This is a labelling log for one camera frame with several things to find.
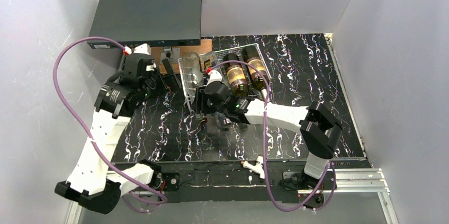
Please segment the blue square glass bottle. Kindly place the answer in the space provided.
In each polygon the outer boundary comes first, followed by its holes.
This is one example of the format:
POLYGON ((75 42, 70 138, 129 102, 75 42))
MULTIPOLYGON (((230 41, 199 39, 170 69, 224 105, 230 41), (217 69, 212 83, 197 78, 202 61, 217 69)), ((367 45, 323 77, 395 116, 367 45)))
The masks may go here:
POLYGON ((218 119, 219 119, 221 130, 228 131, 230 129, 231 125, 232 125, 232 122, 227 117, 225 117, 224 115, 220 115, 218 117, 218 119))

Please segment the tall clear bottle black label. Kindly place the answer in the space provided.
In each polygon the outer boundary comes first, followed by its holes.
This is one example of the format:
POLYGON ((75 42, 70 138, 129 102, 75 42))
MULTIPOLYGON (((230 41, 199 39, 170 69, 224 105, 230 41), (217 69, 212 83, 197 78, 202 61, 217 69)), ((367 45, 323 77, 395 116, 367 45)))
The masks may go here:
POLYGON ((194 98, 196 90, 204 85, 200 56, 196 52, 187 52, 181 58, 182 76, 189 97, 194 98))

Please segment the square clear bottle gold label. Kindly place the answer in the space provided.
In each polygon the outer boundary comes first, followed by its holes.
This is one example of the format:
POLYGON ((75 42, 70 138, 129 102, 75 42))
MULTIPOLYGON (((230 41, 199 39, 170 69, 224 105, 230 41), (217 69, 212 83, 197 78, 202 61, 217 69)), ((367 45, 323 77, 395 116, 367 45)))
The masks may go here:
POLYGON ((200 63, 203 71, 207 74, 210 71, 210 68, 219 63, 219 59, 214 51, 209 51, 200 55, 200 63))

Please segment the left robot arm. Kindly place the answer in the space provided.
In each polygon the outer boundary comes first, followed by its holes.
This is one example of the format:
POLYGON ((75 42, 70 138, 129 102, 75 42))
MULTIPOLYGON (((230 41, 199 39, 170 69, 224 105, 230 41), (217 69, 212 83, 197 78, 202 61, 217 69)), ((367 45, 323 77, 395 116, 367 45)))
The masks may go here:
POLYGON ((127 55, 124 68, 100 88, 80 158, 69 177, 57 183, 55 193, 102 214, 110 213, 122 196, 138 187, 156 193, 159 196, 156 205, 167 202, 163 190, 168 181, 159 165, 141 160, 121 171, 111 163, 135 110, 161 95, 163 89, 168 87, 152 55, 142 52, 127 55))

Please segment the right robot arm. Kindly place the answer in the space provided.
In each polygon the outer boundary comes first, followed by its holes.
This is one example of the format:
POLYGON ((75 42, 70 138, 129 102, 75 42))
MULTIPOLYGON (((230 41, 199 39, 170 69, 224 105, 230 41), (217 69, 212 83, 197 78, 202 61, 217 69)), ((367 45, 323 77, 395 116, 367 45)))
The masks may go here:
POLYGON ((340 121, 322 103, 310 106, 273 104, 251 96, 239 97, 222 82, 212 82, 195 91, 195 111, 221 113, 230 121, 244 124, 265 124, 302 135, 309 154, 303 172, 320 179, 334 157, 342 135, 340 121))

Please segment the dark green wine bottle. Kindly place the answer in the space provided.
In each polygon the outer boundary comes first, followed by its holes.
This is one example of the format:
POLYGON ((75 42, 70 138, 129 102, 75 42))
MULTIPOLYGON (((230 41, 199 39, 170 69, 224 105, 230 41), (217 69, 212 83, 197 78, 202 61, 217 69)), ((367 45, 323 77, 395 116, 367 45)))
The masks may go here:
POLYGON ((253 88, 260 91, 263 99, 266 99, 268 94, 265 82, 269 83, 270 78, 257 48, 255 46, 244 47, 241 55, 243 61, 250 65, 246 68, 253 88))

